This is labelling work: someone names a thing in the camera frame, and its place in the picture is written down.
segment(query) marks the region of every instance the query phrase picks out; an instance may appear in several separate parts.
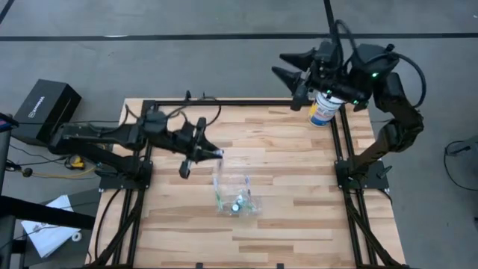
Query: black tape line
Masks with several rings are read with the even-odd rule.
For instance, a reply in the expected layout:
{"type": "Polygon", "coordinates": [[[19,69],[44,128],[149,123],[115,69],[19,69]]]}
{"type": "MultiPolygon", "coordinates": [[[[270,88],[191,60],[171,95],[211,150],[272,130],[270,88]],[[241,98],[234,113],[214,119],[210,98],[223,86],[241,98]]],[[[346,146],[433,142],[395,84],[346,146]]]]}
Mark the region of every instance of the black tape line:
{"type": "MultiPolygon", "coordinates": [[[[355,39],[462,39],[478,38],[478,33],[403,33],[352,34],[355,39]]],[[[126,36],[0,36],[0,42],[74,42],[74,41],[180,41],[180,40],[313,40],[330,38],[328,33],[276,33],[276,34],[154,34],[126,36]]]]}
{"type": "Polygon", "coordinates": [[[12,7],[12,4],[15,2],[15,0],[8,0],[7,4],[3,7],[0,13],[0,24],[3,22],[3,19],[5,19],[8,11],[10,10],[10,7],[12,7]]]}

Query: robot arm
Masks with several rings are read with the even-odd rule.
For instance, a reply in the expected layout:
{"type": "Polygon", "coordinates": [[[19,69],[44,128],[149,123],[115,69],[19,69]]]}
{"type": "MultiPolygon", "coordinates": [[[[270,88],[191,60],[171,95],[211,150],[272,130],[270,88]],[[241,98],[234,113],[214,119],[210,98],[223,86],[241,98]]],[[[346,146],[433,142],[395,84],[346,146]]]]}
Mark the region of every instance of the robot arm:
{"type": "Polygon", "coordinates": [[[294,111],[308,101],[307,92],[318,90],[329,98],[354,104],[354,111],[365,109],[373,96],[378,109],[392,113],[394,119],[382,128],[376,142],[362,154],[350,157],[349,176],[359,178],[366,176],[369,166],[388,152],[401,152],[411,146],[423,131],[423,118],[406,98],[398,74],[392,72],[400,60],[400,55],[392,52],[393,45],[383,48],[361,44],[343,66],[338,61],[338,47],[323,41],[318,50],[280,55],[282,60],[307,72],[305,78],[301,72],[279,67],[272,70],[292,92],[294,111]]]}
{"type": "Polygon", "coordinates": [[[156,111],[137,119],[135,124],[118,128],[99,128],[85,124],[66,123],[54,134],[49,151],[54,154],[79,154],[95,162],[114,167],[118,172],[134,178],[143,162],[137,156],[118,156],[98,148],[93,143],[119,144],[126,149],[140,151],[146,142],[154,147],[182,154],[186,157],[179,169],[182,178],[190,174],[191,162],[222,158],[222,151],[205,137],[206,119],[199,118],[196,125],[185,121],[182,128],[167,129],[169,117],[156,111]]]}
{"type": "Polygon", "coordinates": [[[387,153],[408,149],[423,131],[423,117],[406,98],[397,73],[392,72],[384,85],[374,89],[373,98],[378,109],[390,112],[394,118],[380,129],[375,143],[362,154],[353,156],[352,177],[366,174],[368,167],[387,153]]]}

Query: can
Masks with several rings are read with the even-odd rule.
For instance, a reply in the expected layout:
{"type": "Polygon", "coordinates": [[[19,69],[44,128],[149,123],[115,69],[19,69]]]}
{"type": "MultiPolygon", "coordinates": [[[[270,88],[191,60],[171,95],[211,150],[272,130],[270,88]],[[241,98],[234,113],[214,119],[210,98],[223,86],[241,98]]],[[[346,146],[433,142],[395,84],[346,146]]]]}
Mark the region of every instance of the can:
{"type": "Polygon", "coordinates": [[[325,126],[335,116],[344,101],[339,98],[326,98],[325,93],[317,93],[314,104],[308,112],[308,119],[314,126],[325,126]]]}

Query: yellow cable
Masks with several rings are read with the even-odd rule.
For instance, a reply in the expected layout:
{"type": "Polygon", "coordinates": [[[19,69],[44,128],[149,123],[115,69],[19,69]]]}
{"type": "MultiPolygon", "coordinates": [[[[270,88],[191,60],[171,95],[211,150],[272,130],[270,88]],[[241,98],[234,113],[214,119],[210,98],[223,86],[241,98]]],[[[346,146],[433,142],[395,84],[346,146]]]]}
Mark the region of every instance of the yellow cable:
{"type": "Polygon", "coordinates": [[[45,176],[45,177],[54,178],[54,179],[75,179],[76,177],[84,176],[84,175],[88,174],[89,172],[94,171],[95,169],[96,169],[96,167],[91,167],[90,169],[88,169],[84,172],[81,172],[81,173],[77,173],[75,175],[55,175],[55,174],[36,173],[36,172],[33,172],[32,175],[33,176],[45,176]]]}

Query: wood plank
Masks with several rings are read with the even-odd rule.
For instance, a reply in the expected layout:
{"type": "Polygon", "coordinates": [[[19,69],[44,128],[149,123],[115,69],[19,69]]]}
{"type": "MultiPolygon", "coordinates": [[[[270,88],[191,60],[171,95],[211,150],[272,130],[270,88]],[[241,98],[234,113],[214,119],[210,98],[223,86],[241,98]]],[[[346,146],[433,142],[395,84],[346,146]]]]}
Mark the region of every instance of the wood plank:
{"type": "MultiPolygon", "coordinates": [[[[140,113],[143,99],[127,99],[140,113]]],[[[175,107],[164,107],[165,112],[175,107]]],[[[212,119],[216,107],[184,110],[189,121],[212,119]]],[[[206,130],[207,138],[225,150],[223,177],[229,181],[251,178],[252,195],[261,200],[261,214],[228,217],[217,214],[212,171],[214,161],[194,164],[188,180],[178,168],[183,156],[153,149],[154,175],[144,200],[136,268],[354,268],[347,214],[337,187],[333,164],[335,148],[330,127],[307,121],[308,109],[300,112],[276,106],[225,106],[218,121],[206,130]]],[[[373,143],[367,111],[347,115],[356,153],[373,143]]],[[[169,129],[182,118],[168,122],[169,129]]],[[[338,120],[339,136],[344,134],[338,120]]],[[[131,154],[119,146],[120,155],[131,154]]],[[[103,193],[101,216],[113,191],[103,193]]],[[[117,230],[124,191],[112,202],[99,238],[107,246],[117,230]]],[[[378,191],[365,193],[370,225],[387,251],[404,262],[390,202],[378,191]]],[[[361,236],[362,252],[364,251],[361,236]]],[[[129,235],[122,246],[125,261],[129,235]]],[[[93,253],[94,238],[90,244],[93,253]]]]}

